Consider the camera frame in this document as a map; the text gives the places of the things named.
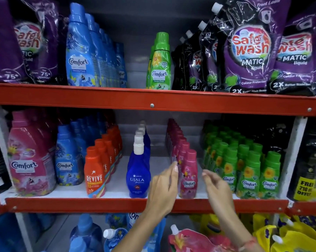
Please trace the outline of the person's left hand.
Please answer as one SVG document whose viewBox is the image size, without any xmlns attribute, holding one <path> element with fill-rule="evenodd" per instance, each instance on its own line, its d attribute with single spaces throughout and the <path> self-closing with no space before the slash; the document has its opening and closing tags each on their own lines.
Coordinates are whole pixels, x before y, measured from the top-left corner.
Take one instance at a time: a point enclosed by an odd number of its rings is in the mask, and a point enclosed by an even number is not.
<svg viewBox="0 0 316 252">
<path fill-rule="evenodd" d="M 177 187 L 159 187 L 153 184 L 153 178 L 150 183 L 150 189 L 145 209 L 158 208 L 172 211 L 178 194 Z"/>
</svg>

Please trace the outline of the person's right hand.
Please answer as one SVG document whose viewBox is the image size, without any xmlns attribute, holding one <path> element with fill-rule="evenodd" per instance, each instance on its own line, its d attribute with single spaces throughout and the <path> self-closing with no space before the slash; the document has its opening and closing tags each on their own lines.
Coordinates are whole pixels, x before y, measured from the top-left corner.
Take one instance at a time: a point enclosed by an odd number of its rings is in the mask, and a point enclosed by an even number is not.
<svg viewBox="0 0 316 252">
<path fill-rule="evenodd" d="M 224 190 L 206 188 L 206 192 L 213 212 L 220 219 L 228 218 L 236 213 L 232 193 L 228 184 Z"/>
</svg>

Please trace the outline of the person's right forearm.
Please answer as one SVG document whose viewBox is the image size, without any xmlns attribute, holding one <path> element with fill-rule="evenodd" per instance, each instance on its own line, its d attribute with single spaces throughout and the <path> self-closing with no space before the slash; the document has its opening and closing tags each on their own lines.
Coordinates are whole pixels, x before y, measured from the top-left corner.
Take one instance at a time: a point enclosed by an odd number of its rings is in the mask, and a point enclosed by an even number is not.
<svg viewBox="0 0 316 252">
<path fill-rule="evenodd" d="M 219 223 L 238 252 L 265 252 L 255 237 L 245 228 L 236 213 L 228 218 L 219 218 Z"/>
</svg>

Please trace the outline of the row of dark blue bottles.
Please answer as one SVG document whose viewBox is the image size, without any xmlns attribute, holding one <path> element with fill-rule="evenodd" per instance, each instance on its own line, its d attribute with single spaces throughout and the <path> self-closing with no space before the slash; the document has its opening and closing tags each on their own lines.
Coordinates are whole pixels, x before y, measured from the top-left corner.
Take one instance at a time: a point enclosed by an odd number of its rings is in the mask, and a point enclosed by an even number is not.
<svg viewBox="0 0 316 252">
<path fill-rule="evenodd" d="M 127 165 L 126 184 L 130 198 L 146 198 L 151 181 L 151 141 L 146 122 L 141 121 L 135 132 L 133 151 Z"/>
</svg>

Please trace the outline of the group of small green bottles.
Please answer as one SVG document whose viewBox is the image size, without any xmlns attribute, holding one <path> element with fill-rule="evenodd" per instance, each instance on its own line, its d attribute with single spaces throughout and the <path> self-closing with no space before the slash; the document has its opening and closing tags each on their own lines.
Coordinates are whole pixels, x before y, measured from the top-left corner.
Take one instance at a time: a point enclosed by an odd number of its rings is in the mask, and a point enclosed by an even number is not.
<svg viewBox="0 0 316 252">
<path fill-rule="evenodd" d="M 205 120 L 200 140 L 204 150 L 201 167 L 217 173 L 239 199 L 276 199 L 281 155 L 262 153 L 262 145 L 248 135 L 252 122 L 228 125 L 227 120 Z"/>
</svg>

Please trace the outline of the yellow refill pouch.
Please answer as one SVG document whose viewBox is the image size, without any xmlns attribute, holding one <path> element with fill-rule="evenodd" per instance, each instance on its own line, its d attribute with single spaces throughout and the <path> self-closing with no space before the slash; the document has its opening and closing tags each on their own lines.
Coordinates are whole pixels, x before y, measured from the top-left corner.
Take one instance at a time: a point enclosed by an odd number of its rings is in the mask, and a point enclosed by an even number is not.
<svg viewBox="0 0 316 252">
<path fill-rule="evenodd" d="M 191 214 L 189 219 L 192 221 L 195 231 L 205 235 L 223 235 L 219 219 L 214 214 Z"/>
</svg>

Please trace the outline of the pink pouch with white cap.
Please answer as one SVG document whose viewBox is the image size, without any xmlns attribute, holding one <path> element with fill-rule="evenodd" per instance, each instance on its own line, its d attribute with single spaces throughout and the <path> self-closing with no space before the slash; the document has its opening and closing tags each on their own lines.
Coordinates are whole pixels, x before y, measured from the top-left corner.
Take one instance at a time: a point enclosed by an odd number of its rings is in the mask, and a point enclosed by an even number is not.
<svg viewBox="0 0 316 252">
<path fill-rule="evenodd" d="M 191 229 L 171 226 L 168 252 L 238 252 L 228 237 L 220 234 L 205 236 Z"/>
</svg>

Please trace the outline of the red metal shelf beam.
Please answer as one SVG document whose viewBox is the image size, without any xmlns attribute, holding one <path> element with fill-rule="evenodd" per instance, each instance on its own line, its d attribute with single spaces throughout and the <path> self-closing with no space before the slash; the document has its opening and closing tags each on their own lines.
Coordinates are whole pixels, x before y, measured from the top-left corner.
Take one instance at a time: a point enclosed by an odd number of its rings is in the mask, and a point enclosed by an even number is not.
<svg viewBox="0 0 316 252">
<path fill-rule="evenodd" d="M 316 97 L 9 83 L 0 105 L 316 117 Z"/>
<path fill-rule="evenodd" d="M 146 199 L 5 198 L 0 213 L 129 213 L 142 212 Z M 289 203 L 287 199 L 234 199 L 237 213 L 316 215 L 316 202 Z"/>
</svg>

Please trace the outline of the group of black bottles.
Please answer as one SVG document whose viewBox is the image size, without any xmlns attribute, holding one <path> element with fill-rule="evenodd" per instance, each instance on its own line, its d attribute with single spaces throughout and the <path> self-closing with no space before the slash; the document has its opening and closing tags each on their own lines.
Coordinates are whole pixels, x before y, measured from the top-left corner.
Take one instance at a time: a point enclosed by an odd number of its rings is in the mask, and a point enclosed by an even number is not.
<svg viewBox="0 0 316 252">
<path fill-rule="evenodd" d="M 248 135 L 262 145 L 262 153 L 277 152 L 283 162 L 288 148 L 293 122 L 291 120 L 255 120 L 248 126 Z"/>
</svg>

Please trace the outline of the blue pouch with white cap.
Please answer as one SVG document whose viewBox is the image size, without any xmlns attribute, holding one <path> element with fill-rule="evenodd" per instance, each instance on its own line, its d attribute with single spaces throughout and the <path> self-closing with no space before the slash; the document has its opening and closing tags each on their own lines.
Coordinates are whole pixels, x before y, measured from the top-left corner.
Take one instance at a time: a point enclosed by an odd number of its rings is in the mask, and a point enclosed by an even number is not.
<svg viewBox="0 0 316 252">
<path fill-rule="evenodd" d="M 127 233 L 128 230 L 124 228 L 105 229 L 103 231 L 103 237 L 105 239 L 103 246 L 104 252 L 111 252 Z"/>
</svg>

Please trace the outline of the black bottle with yellow label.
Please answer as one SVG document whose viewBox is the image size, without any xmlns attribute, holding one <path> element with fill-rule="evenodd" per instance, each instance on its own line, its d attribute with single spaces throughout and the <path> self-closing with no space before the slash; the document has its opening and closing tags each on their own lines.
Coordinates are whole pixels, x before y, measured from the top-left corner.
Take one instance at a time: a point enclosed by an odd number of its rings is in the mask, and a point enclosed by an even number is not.
<svg viewBox="0 0 316 252">
<path fill-rule="evenodd" d="M 316 122 L 306 127 L 287 197 L 296 202 L 316 201 Z"/>
</svg>

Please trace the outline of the pile of yellow pouches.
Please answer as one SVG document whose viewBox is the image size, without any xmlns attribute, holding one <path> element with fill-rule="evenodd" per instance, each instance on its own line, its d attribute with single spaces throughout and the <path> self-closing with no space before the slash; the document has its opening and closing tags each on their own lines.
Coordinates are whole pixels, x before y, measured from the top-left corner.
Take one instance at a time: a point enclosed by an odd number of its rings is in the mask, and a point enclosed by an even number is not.
<svg viewBox="0 0 316 252">
<path fill-rule="evenodd" d="M 280 214 L 271 225 L 270 215 L 252 216 L 253 236 L 264 252 L 316 252 L 316 216 Z"/>
</svg>

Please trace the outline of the tall green softener bottle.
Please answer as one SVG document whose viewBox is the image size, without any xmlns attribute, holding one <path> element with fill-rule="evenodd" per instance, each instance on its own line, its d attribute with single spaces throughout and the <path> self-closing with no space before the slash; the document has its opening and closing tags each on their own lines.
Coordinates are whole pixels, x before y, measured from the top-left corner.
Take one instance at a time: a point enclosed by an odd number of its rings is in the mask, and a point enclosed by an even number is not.
<svg viewBox="0 0 316 252">
<path fill-rule="evenodd" d="M 171 90 L 171 54 L 169 34 L 158 32 L 151 48 L 147 70 L 146 88 Z"/>
</svg>

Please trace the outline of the row of large pink bottles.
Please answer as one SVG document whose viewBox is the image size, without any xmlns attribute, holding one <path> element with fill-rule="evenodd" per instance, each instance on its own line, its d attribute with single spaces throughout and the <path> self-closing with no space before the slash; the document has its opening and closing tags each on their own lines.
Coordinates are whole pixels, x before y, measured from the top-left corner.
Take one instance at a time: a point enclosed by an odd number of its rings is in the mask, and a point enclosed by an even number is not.
<svg viewBox="0 0 316 252">
<path fill-rule="evenodd" d="M 16 110 L 12 116 L 7 145 L 13 186 L 22 197 L 48 195 L 56 187 L 52 140 L 32 111 Z"/>
</svg>

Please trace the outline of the row of tall blue bottles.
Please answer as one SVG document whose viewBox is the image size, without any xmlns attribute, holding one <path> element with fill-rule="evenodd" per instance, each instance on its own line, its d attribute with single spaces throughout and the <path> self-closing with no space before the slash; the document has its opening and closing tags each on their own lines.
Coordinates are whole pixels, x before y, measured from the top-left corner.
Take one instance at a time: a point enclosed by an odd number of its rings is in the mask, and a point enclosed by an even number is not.
<svg viewBox="0 0 316 252">
<path fill-rule="evenodd" d="M 122 43 L 115 43 L 83 5 L 70 3 L 65 49 L 70 86 L 126 88 Z"/>
</svg>

